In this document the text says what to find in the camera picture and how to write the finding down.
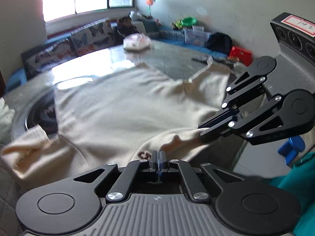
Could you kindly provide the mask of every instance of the blue plastic stool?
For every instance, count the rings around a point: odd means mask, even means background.
[[[278,154],[285,157],[285,162],[289,165],[298,155],[305,149],[305,143],[300,136],[293,136],[289,138],[283,146],[278,149]]]

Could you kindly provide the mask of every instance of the person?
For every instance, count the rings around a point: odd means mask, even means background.
[[[117,28],[115,29],[114,35],[116,44],[123,44],[123,39],[131,34],[139,33],[137,28],[132,24],[130,16],[124,16],[118,20]]]

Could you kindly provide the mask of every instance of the white label with red border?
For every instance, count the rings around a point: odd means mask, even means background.
[[[315,37],[315,24],[302,18],[290,15],[282,20],[281,23],[294,27],[311,37]]]

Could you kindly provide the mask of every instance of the red plastic container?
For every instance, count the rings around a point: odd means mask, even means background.
[[[245,66],[249,66],[253,62],[253,52],[241,47],[233,46],[230,56],[238,57],[240,62],[242,62]]]

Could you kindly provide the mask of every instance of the white plastic bag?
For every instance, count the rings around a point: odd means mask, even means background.
[[[132,34],[123,40],[123,48],[128,51],[141,51],[151,47],[151,39],[144,34]]]

